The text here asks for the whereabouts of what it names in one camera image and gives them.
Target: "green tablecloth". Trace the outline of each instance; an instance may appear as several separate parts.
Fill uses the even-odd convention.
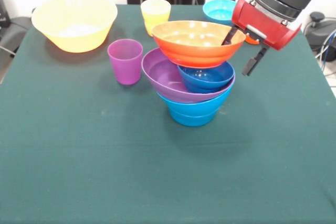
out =
[[[0,223],[335,223],[336,101],[303,36],[230,60],[216,118],[175,123],[147,79],[116,83],[107,46],[146,34],[119,5],[105,43],[59,50],[32,28],[0,86]],[[205,20],[172,6],[170,20]]]

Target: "orange object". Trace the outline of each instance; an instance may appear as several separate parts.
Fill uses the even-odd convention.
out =
[[[252,45],[258,45],[259,41],[252,39],[249,35],[246,35],[245,41]]]
[[[217,67],[242,46],[246,35],[238,30],[230,45],[221,46],[231,27],[194,20],[164,22],[152,29],[155,42],[175,64],[189,68]]]
[[[34,27],[67,52],[99,47],[117,17],[109,0],[50,0],[32,14]]]

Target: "stacked bowls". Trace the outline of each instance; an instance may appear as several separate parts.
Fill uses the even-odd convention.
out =
[[[230,45],[221,46],[229,30],[229,26],[193,20],[153,28],[159,48],[143,57],[142,70],[178,123],[209,123],[229,96],[235,72],[227,60],[246,37],[238,31]]]

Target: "blue bowl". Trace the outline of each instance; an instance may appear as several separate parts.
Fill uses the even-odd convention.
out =
[[[210,22],[231,26],[235,6],[232,0],[211,0],[203,5],[203,12]]]
[[[219,107],[225,102],[229,94],[231,93],[234,81],[230,84],[230,87],[223,94],[199,103],[180,103],[174,102],[165,98],[157,93],[162,100],[166,103],[171,117],[179,124],[185,126],[202,126],[210,122]]]
[[[198,69],[182,66],[177,68],[185,87],[193,93],[217,92],[227,85],[235,75],[234,68],[227,61],[215,68]]]
[[[209,123],[215,117],[217,111],[204,116],[187,116],[180,114],[174,110],[169,110],[169,112],[171,117],[177,123],[188,127],[199,127]]]

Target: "plastic cup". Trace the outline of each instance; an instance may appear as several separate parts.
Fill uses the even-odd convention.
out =
[[[116,80],[123,85],[132,85],[140,80],[143,48],[133,39],[119,39],[107,50]]]
[[[153,27],[168,21],[171,4],[167,0],[145,0],[140,7],[147,33],[153,36]]]

